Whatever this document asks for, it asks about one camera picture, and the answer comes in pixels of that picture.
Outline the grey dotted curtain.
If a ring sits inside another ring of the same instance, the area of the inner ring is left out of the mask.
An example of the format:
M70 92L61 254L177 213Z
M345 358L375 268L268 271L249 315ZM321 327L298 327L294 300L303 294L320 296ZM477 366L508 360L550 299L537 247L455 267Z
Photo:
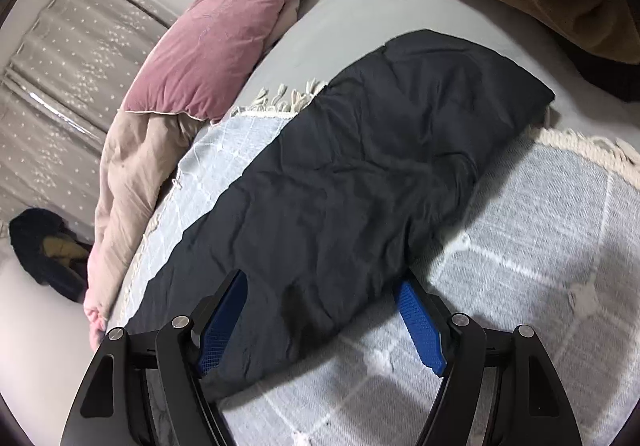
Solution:
M1 70L1 218L93 238L99 161L126 91L176 20L156 0L51 0Z

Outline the beige pink duvet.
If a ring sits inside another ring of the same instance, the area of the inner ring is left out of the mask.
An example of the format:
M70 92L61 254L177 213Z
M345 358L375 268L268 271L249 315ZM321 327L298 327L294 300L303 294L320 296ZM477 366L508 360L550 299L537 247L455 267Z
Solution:
M262 56L295 24L299 5L300 0L285 5ZM120 106L102 151L88 265L84 310L93 348L98 348L105 336L116 296L160 189L201 127L218 121L194 120L186 114L131 113Z

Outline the black quilted puffer jacket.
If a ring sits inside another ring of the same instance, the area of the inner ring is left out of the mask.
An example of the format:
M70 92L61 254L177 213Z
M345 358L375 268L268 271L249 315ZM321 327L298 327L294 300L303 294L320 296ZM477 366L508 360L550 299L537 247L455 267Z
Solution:
M460 218L489 162L553 97L474 42L429 30L389 40L337 74L186 229L129 331L191 313L239 270L247 301L207 398L294 365Z

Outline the pink velvet pillow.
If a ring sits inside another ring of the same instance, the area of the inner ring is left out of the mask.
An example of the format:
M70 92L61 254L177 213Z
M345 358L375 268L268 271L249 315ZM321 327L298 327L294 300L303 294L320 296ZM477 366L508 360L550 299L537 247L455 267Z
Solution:
M194 0L146 57L122 109L222 119L290 1Z

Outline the dark navy clothes pile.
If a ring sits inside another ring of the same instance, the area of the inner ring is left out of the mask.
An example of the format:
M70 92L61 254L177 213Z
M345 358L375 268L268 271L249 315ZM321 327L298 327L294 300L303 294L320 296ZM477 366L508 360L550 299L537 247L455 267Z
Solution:
M91 245L81 241L60 215L35 207L24 210L9 222L9 236L18 262L38 284L70 302L85 299Z

